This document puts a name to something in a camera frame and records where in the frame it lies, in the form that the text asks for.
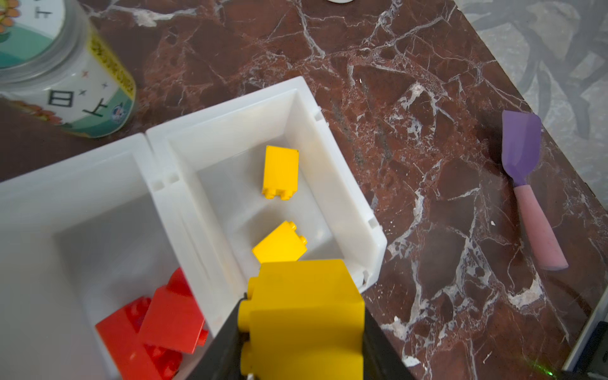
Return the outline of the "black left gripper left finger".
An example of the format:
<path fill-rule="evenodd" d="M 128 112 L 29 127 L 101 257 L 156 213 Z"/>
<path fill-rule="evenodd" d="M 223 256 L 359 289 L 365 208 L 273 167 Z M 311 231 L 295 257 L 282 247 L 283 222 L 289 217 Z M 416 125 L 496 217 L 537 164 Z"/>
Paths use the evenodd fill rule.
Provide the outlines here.
<path fill-rule="evenodd" d="M 238 328 L 238 312 L 241 303 L 242 300 L 237 302 L 202 359 L 187 376 L 187 380 L 242 380 L 248 378 L 248 375 L 242 374 L 241 371 L 242 349 L 249 338 L 247 332 L 241 332 Z"/>

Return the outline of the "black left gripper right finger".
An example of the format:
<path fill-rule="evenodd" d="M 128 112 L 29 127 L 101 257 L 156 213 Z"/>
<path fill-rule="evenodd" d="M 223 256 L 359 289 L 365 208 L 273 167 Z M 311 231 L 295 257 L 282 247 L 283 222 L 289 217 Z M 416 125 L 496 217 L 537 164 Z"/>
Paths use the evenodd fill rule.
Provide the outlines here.
<path fill-rule="evenodd" d="M 375 320 L 366 320 L 363 336 L 365 380 L 414 380 Z"/>

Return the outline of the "yellow lego brick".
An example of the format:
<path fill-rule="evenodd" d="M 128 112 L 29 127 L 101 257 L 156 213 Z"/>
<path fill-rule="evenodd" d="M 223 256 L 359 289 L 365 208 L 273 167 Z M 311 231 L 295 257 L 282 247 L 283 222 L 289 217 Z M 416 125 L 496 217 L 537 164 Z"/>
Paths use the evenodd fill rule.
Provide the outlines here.
<path fill-rule="evenodd" d="M 297 235 L 294 222 L 285 221 L 253 249 L 261 264 L 297 261 L 307 252 L 307 239 Z"/>
<path fill-rule="evenodd" d="M 262 194 L 266 199 L 287 201 L 298 191 L 299 151 L 267 146 L 264 161 Z"/>
<path fill-rule="evenodd" d="M 342 260 L 262 264 L 237 316 L 244 376 L 364 376 L 365 304 Z"/>

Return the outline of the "long red lego brick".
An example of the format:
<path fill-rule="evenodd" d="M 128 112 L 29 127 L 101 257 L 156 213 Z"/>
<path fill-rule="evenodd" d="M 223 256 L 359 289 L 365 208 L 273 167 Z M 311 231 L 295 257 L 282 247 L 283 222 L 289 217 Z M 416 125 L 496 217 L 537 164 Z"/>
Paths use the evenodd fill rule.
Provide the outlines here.
<path fill-rule="evenodd" d="M 140 297 L 96 324 L 123 379 L 172 379 L 180 370 L 180 352 L 139 340 L 139 331 L 151 299 Z"/>

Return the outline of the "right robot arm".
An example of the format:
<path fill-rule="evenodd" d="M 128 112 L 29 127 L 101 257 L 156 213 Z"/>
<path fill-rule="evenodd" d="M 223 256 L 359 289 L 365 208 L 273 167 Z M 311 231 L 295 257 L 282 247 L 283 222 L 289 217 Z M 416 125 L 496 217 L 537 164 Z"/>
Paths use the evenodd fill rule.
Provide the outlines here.
<path fill-rule="evenodd" d="M 559 379 L 607 380 L 607 290 L 584 326 Z"/>

